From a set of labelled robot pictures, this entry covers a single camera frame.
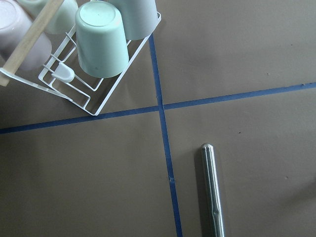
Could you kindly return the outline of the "mint green cup on rack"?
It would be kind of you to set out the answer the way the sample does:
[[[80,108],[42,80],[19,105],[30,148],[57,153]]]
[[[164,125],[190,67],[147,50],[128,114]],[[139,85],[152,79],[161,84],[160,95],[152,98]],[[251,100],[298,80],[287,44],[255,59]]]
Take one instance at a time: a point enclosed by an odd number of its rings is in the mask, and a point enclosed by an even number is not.
[[[122,73],[129,55],[119,10],[106,1],[90,1],[79,7],[75,22],[81,69],[96,78]]]

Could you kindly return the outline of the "pale green cup on rack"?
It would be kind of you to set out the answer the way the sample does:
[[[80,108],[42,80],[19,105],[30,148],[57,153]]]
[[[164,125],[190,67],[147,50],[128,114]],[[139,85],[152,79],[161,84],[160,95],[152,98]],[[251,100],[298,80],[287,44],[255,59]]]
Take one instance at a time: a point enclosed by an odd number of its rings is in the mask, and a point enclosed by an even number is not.
[[[17,2],[35,20],[45,7],[47,0],[18,0]],[[76,0],[63,1],[46,26],[45,32],[53,35],[69,32],[75,24],[75,14],[78,8]]]

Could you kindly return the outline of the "grey cup on rack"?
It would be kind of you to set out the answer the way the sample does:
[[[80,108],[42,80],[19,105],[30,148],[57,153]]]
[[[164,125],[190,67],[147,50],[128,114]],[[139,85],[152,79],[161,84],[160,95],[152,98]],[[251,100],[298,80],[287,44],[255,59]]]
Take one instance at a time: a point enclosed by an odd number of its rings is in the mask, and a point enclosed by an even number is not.
[[[155,0],[108,0],[121,13],[127,40],[149,36],[158,24]]]

